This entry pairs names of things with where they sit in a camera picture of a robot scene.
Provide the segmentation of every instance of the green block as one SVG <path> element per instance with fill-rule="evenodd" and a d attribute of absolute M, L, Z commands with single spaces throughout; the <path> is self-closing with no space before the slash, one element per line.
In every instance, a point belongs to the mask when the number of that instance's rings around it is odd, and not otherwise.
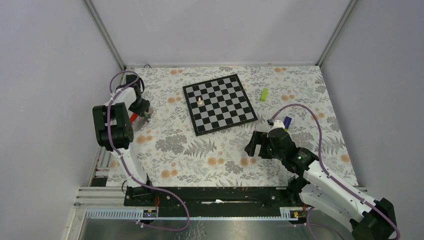
<path fill-rule="evenodd" d="M 268 88 L 264 88 L 262 91 L 262 96 L 260 96 L 260 101 L 265 102 L 268 96 Z"/>

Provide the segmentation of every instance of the gray floor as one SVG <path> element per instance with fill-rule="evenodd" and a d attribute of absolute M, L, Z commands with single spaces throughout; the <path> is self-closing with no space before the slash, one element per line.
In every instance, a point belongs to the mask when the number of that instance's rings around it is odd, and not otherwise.
<path fill-rule="evenodd" d="M 314 212 L 311 222 L 326 224 L 337 229 L 346 240 L 353 240 L 351 233 L 341 224 L 320 212 Z M 181 221 L 156 221 L 153 224 L 166 227 L 184 226 Z M 83 240 L 313 240 L 307 227 L 284 227 L 287 221 L 264 220 L 209 220 L 191 221 L 190 227 L 181 232 L 140 228 L 133 220 L 87 219 Z M 319 227 L 313 227 L 320 240 L 340 238 Z"/>

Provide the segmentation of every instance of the floral tablecloth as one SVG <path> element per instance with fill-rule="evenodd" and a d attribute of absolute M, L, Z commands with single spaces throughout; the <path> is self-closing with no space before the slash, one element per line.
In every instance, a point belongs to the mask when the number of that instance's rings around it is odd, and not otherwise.
<path fill-rule="evenodd" d="M 244 148 L 254 130 L 267 132 L 267 119 L 281 107 L 301 103 L 311 108 L 322 127 L 326 166 L 352 185 L 354 170 L 326 86 L 317 66 L 136 68 L 144 81 L 143 98 L 151 102 L 151 121 L 134 134 L 138 159 L 154 186 L 286 186 L 292 173 L 276 159 L 249 157 Z M 258 120 L 196 136 L 183 86 L 238 74 Z M 260 98 L 268 88 L 265 102 Z M 318 129 L 309 112 L 292 107 L 277 119 L 292 118 L 288 133 L 297 146 L 315 153 Z M 125 176 L 112 161 L 106 186 L 121 186 Z"/>

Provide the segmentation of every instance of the black and white checkered board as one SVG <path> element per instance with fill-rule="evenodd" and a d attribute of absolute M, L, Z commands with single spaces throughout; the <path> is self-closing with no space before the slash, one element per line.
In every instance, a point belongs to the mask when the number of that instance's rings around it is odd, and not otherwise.
<path fill-rule="evenodd" d="M 237 74 L 182 89 L 196 136 L 258 120 Z"/>

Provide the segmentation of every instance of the gray wall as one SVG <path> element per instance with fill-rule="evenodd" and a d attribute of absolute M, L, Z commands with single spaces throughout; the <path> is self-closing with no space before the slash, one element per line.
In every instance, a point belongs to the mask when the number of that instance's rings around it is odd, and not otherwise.
<path fill-rule="evenodd" d="M 358 1 L 322 74 L 359 183 L 422 239 L 424 1 Z"/>
<path fill-rule="evenodd" d="M 57 240 L 118 68 L 81 0 L 3 0 L 0 56 L 0 239 Z"/>
<path fill-rule="evenodd" d="M 93 0 L 125 63 L 310 64 L 349 0 Z"/>

